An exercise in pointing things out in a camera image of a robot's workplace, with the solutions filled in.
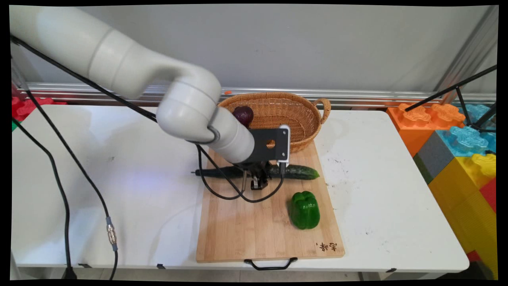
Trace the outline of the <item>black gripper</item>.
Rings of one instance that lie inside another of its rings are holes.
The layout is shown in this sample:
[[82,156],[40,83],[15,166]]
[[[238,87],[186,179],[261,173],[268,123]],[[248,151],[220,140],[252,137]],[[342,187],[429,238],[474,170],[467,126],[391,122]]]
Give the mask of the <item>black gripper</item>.
[[252,177],[251,190],[260,190],[268,186],[268,180],[272,179],[270,161],[243,162],[237,164],[242,170],[247,170]]

